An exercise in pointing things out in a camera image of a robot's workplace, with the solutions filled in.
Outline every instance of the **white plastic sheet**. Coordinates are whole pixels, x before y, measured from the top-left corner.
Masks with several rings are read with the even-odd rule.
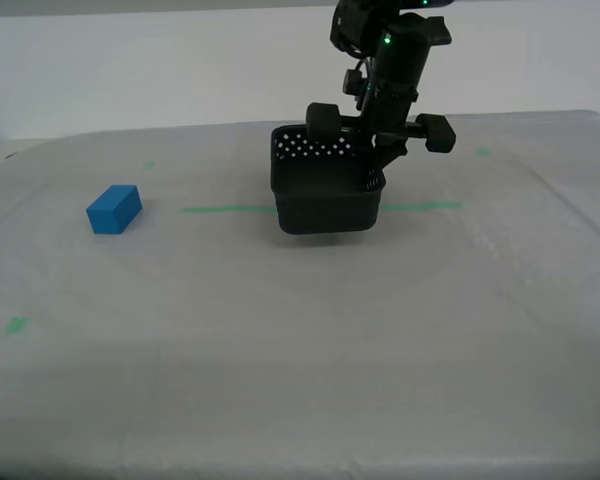
[[[279,231],[274,124],[6,161],[0,475],[600,478],[600,117],[451,122],[358,234]],[[144,211],[96,236],[115,183]]]

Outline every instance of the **black mesh basket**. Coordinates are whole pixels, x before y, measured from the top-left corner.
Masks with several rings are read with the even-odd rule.
[[[373,227],[386,182],[369,167],[368,150],[344,132],[327,144],[309,141],[305,125],[274,130],[271,189],[280,228],[301,235]]]

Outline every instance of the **green tape line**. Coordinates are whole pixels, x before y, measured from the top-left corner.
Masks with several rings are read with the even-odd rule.
[[[20,333],[29,325],[29,319],[27,317],[13,317],[7,328],[5,328],[4,333],[7,335],[15,335]]]
[[[380,205],[383,212],[428,212],[429,210],[458,210],[462,202],[429,202],[421,204]]]
[[[429,202],[421,204],[380,205],[383,212],[428,212],[429,210],[458,210],[462,202]],[[226,205],[219,207],[186,207],[178,213],[278,213],[275,207],[262,205]]]
[[[258,205],[228,205],[224,207],[187,207],[178,213],[278,213],[275,207]]]
[[[476,150],[476,155],[479,157],[489,157],[491,156],[491,150],[488,148],[479,148]]]

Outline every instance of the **blue rectangular block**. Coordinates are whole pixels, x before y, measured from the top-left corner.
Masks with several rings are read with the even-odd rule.
[[[135,185],[112,185],[87,208],[93,233],[120,234],[142,210]]]

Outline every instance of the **white wall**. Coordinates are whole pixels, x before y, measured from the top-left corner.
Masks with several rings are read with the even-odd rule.
[[[413,113],[600,111],[600,0],[458,3]],[[0,18],[0,138],[300,119],[353,63],[332,8]]]

